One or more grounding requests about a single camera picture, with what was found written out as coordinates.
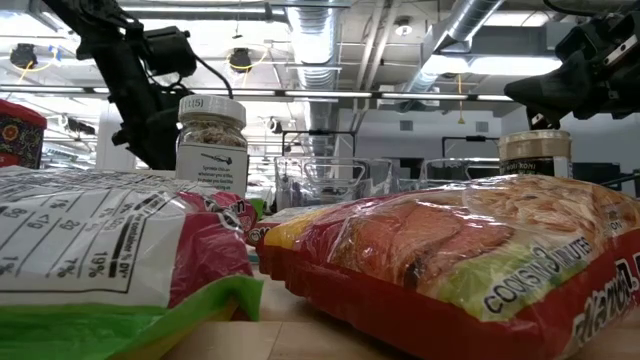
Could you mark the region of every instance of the white jar lid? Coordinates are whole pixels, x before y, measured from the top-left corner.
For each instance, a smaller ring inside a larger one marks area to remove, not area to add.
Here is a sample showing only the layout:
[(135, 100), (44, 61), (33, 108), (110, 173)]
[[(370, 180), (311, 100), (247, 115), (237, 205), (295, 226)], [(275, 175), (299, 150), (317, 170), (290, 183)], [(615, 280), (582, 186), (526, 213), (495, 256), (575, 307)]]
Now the white jar lid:
[(247, 126), (247, 109), (235, 100), (215, 95), (189, 95), (180, 100), (178, 118), (187, 114), (215, 114), (230, 117)]

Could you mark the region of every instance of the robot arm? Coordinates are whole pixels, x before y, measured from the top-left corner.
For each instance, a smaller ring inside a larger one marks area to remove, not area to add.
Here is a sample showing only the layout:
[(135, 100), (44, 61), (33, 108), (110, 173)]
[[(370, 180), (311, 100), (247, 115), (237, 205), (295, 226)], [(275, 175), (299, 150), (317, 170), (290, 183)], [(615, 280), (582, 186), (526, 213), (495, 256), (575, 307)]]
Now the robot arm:
[(152, 75), (192, 75), (197, 57), (189, 34), (176, 27), (145, 32), (116, 0), (43, 1), (80, 36), (78, 59), (93, 58), (109, 88), (109, 101), (123, 119), (114, 144), (128, 144), (152, 169), (175, 169), (178, 104), (190, 92), (151, 84), (145, 70)]
[(638, 10), (636, 3), (625, 14), (595, 16), (575, 27), (556, 47), (559, 69), (505, 87), (507, 96), (527, 106), (532, 130), (558, 129), (569, 113), (622, 119), (640, 111)]

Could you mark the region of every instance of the plastic snack bag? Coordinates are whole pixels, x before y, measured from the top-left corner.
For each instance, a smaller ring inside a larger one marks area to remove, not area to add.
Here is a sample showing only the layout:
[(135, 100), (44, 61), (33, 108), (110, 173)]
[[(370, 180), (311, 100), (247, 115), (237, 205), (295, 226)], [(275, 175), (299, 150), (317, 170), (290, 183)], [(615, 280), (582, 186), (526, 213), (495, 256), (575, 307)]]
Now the plastic snack bag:
[(207, 319), (257, 319), (254, 222), (206, 184), (0, 171), (0, 358), (158, 358)]
[(507, 176), (338, 205), (271, 229), (260, 269), (426, 359), (564, 359), (640, 300), (640, 204)]

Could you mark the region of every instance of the ventilation duct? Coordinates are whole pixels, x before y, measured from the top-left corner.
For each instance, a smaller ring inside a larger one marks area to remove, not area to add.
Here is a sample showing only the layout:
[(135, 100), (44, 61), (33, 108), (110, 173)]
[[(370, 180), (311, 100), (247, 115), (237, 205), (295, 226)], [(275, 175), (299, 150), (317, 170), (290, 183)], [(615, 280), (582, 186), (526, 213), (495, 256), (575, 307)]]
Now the ventilation duct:
[[(502, 5), (504, 0), (458, 0), (451, 15), (444, 21), (429, 28), (422, 44), (424, 63), (403, 91), (411, 93), (427, 92), (438, 79), (439, 74), (429, 70), (429, 59), (436, 52), (468, 53), (473, 36), (489, 17)], [(421, 108), (417, 102), (401, 104), (401, 111)]]
[[(314, 69), (313, 65), (333, 63), (336, 46), (336, 23), (338, 11), (324, 7), (288, 8), (287, 14), (292, 28), (291, 46), (296, 63), (311, 65), (298, 69), (300, 86), (305, 90), (333, 90), (336, 83), (335, 70)], [(305, 104), (307, 130), (336, 130), (337, 109), (331, 102), (309, 102)], [(311, 139), (314, 155), (327, 155), (327, 142)]]

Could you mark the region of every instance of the table surface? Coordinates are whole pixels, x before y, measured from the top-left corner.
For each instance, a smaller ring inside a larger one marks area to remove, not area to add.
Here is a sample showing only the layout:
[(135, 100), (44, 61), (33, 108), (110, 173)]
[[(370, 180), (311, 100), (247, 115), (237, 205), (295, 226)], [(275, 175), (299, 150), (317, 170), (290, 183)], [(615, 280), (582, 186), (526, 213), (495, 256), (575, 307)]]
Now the table surface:
[[(412, 357), (312, 308), (282, 282), (265, 281), (260, 322), (206, 323), (164, 360), (397, 360)], [(571, 360), (640, 359), (640, 310)]]

